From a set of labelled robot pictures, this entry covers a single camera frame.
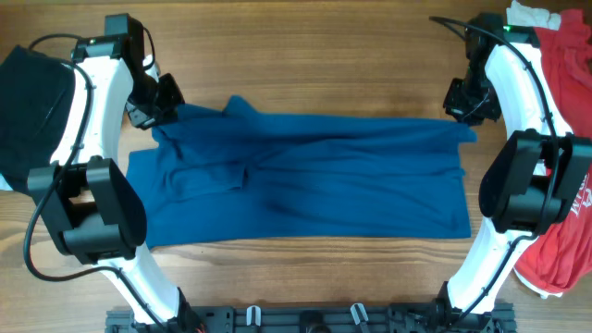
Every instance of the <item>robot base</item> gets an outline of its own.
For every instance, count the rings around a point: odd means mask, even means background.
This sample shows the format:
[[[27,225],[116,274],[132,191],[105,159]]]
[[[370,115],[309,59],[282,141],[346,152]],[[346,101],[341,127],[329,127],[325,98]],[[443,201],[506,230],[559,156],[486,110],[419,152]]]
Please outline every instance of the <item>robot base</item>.
[[[433,303],[394,303],[390,306],[366,307],[367,321],[354,320],[349,307],[295,307],[259,309],[259,318],[247,325],[248,309],[230,306],[194,306],[207,327],[204,333],[515,333],[513,305],[497,303],[483,329],[445,327],[428,328],[426,314],[433,311]],[[482,315],[469,314],[463,320],[483,320]],[[136,333],[131,311],[107,312],[105,333]],[[157,327],[154,333],[160,332]]]

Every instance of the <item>red fabric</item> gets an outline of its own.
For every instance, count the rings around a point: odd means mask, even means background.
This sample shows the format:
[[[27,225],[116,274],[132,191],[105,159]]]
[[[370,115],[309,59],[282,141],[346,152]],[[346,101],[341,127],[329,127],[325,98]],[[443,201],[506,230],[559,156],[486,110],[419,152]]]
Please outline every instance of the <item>red fabric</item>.
[[[561,12],[558,31],[535,28],[542,65],[555,104],[577,136],[592,138],[592,58],[590,27],[582,10]],[[563,223],[553,225],[516,263],[530,283],[548,292],[563,292],[592,270],[592,168]]]

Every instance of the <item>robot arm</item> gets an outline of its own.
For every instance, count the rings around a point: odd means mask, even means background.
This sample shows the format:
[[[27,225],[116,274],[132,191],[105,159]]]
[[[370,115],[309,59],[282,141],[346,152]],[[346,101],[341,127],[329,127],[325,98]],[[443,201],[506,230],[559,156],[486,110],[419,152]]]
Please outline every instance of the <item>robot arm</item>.
[[[179,87],[170,74],[159,78],[156,63],[143,55],[143,26],[127,14],[105,18],[105,36],[79,40],[72,59],[92,81],[91,114],[86,124],[86,82],[78,71],[68,123],[52,165],[33,169],[31,197],[38,204],[71,153],[80,126],[85,126],[81,149],[73,166],[42,211],[56,248],[74,255],[82,264],[111,266],[125,275],[143,304],[113,272],[102,271],[133,309],[138,330],[154,325],[148,306],[161,323],[175,331],[194,332],[197,316],[180,290],[163,274],[144,239],[146,220],[142,202],[117,167],[117,146],[124,112],[131,124],[143,130],[176,118],[183,104]],[[143,64],[153,63],[144,72]],[[94,203],[72,203],[89,189]]]
[[[540,221],[544,192],[549,186],[546,165],[552,161],[542,98],[524,63],[508,46],[495,44],[481,34],[465,33],[469,69],[464,80],[452,81],[444,107],[458,121],[470,125],[480,124],[484,118],[497,120],[501,112],[508,136],[481,183],[481,229],[461,269],[447,285],[451,307],[465,311],[492,282],[483,300],[471,309],[473,314],[483,314],[493,310],[496,295],[521,254],[551,223],[561,223],[567,217],[592,152],[588,139],[571,134],[553,102],[534,30],[502,28],[501,17],[491,14],[482,14],[472,22],[488,31],[503,31],[504,39],[532,64],[547,97],[553,126],[561,137],[560,148],[567,152],[560,156],[559,182],[547,219]],[[524,240],[505,258],[519,238]]]

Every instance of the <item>blue t-shirt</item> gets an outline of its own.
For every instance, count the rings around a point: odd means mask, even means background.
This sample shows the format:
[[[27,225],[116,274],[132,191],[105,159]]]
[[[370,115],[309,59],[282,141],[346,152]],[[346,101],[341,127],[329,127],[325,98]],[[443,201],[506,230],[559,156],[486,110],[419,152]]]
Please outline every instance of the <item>blue t-shirt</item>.
[[[131,153],[127,178],[148,246],[294,236],[471,236],[458,145],[447,120],[179,108]]]

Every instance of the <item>wood grain surface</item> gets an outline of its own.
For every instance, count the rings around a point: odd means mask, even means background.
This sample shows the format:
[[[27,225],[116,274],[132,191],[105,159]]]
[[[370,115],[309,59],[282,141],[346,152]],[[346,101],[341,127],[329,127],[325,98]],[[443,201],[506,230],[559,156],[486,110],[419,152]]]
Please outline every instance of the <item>wood grain surface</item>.
[[[446,117],[450,80],[467,60],[463,43],[427,20],[467,20],[503,13],[510,1],[153,1],[3,0],[0,58],[15,44],[52,32],[100,35],[104,16],[129,12],[147,26],[163,72],[172,73],[188,103],[221,108],[240,94],[266,112],[363,117]],[[558,11],[587,1],[526,1]],[[39,50],[68,56],[71,41]],[[479,142],[462,147],[474,235],[481,221],[477,190],[505,141],[503,123],[476,128]],[[124,123],[119,158],[154,147],[149,131]],[[22,239],[33,204],[0,192],[0,331],[102,332],[105,311],[125,301],[100,275],[47,283],[29,274]],[[427,302],[463,262],[472,240],[299,238],[235,240],[155,251],[166,275],[193,305],[270,306]],[[33,259],[49,274],[79,269],[59,255],[43,223]],[[540,300],[512,275],[499,299],[514,302],[521,332],[585,332],[592,325],[592,278],[563,298]]]

